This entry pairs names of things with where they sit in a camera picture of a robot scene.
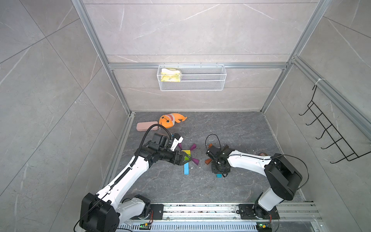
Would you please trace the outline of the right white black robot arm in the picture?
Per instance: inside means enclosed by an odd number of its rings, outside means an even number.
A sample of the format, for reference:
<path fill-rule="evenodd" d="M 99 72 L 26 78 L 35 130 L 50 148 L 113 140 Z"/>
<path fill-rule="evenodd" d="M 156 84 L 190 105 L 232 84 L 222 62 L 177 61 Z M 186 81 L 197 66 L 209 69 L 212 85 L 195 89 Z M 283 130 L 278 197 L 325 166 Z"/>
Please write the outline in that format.
<path fill-rule="evenodd" d="M 277 205 L 293 200 L 303 184 L 302 174 L 287 159 L 288 155 L 252 155 L 225 146 L 208 145 L 206 155 L 211 159 L 212 172 L 227 177 L 231 168 L 242 168 L 263 175 L 270 187 L 260 194 L 253 204 L 239 204 L 237 214 L 241 219 L 278 220 Z"/>

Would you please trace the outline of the dark walnut wedge block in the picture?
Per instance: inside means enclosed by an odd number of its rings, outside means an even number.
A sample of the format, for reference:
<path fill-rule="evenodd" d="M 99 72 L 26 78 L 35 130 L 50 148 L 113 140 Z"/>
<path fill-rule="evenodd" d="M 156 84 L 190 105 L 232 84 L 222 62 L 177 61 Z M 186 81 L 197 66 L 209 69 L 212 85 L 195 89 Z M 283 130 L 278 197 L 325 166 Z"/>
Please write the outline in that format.
<path fill-rule="evenodd" d="M 221 151 L 224 152 L 228 148 L 229 148 L 229 146 L 228 145 L 225 145 L 225 147 Z"/>

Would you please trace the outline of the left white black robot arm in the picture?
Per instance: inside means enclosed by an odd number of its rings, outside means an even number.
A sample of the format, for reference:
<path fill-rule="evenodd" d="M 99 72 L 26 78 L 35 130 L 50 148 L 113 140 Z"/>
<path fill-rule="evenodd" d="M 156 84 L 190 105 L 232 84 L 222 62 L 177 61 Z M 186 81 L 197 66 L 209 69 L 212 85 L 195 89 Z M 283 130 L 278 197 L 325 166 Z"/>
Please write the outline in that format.
<path fill-rule="evenodd" d="M 181 135 L 155 133 L 152 140 L 141 141 L 130 163 L 107 186 L 96 194 L 88 193 L 82 200 L 80 218 L 76 226 L 87 232 L 115 232 L 118 226 L 133 217 L 146 217 L 150 200 L 137 195 L 122 202 L 123 197 L 154 163 L 159 160 L 183 166 L 185 152 L 176 149 L 183 141 Z"/>

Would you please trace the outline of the light blue eraser block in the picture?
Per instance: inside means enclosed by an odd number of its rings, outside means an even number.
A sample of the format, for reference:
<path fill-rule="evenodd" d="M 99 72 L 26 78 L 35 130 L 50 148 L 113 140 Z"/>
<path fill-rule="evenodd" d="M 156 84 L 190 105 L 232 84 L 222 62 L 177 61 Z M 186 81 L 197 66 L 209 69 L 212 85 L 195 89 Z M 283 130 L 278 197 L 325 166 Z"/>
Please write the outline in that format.
<path fill-rule="evenodd" d="M 189 175 L 189 163 L 184 164 L 184 175 Z"/>

